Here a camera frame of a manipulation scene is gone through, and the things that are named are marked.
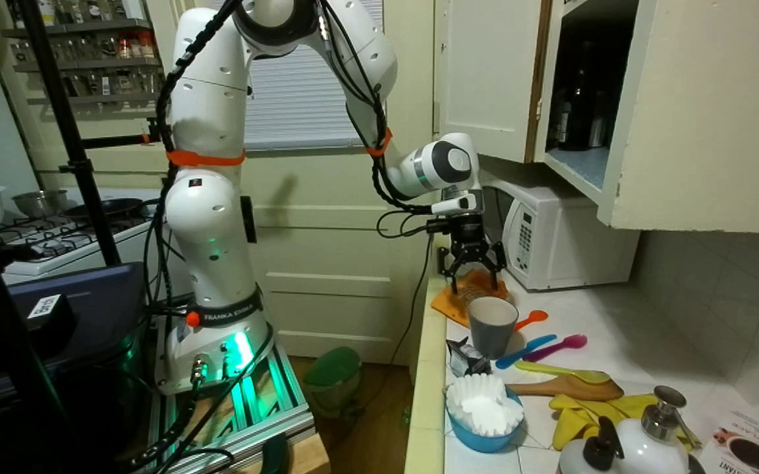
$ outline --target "stove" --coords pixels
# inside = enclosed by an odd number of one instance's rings
[[[111,235],[124,264],[142,262],[148,220],[113,217],[107,220]],[[5,266],[5,284],[96,270],[101,253],[95,241],[95,229],[83,220],[65,213],[41,220],[16,220],[0,226],[0,245],[24,245],[25,257]]]

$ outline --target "floor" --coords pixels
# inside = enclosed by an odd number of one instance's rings
[[[302,380],[310,358],[293,358]],[[352,409],[315,417],[331,474],[395,474],[406,463],[410,378],[406,366],[362,366]]]

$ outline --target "white cabinet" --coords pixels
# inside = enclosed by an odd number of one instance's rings
[[[470,5],[495,10],[493,24],[478,27]],[[444,0],[437,20],[444,21],[437,42],[443,133],[470,133],[482,156],[550,166],[597,204],[597,220],[611,226],[759,232],[759,5],[527,0],[509,10],[509,0]],[[489,41],[505,30],[514,37],[495,49]],[[609,141],[560,150],[557,88],[578,64],[569,55],[578,30],[629,30],[629,41],[600,68],[617,75]],[[477,76],[452,76],[463,64]],[[511,118],[502,113],[511,106],[527,113]]]

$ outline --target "blue object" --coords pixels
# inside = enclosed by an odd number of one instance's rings
[[[449,420],[452,436],[461,440],[461,446],[478,450],[478,454],[515,450],[521,446],[524,426],[527,426],[527,422],[518,422],[502,438],[482,438],[482,436],[473,436],[466,425],[461,425],[449,411],[448,411],[448,420]]]
[[[532,350],[536,350],[539,345],[547,345],[547,343],[552,343],[552,341],[555,341],[555,334],[534,338],[534,341],[528,341],[521,350],[514,350],[514,354],[509,354],[509,357],[499,357],[499,358],[495,358],[493,365],[495,365],[495,368],[505,368],[505,366],[515,365],[518,358],[528,357]]]

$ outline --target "microwave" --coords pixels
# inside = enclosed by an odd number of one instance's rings
[[[626,283],[639,232],[609,229],[565,182],[539,174],[482,182],[482,221],[505,251],[505,271],[524,289]]]

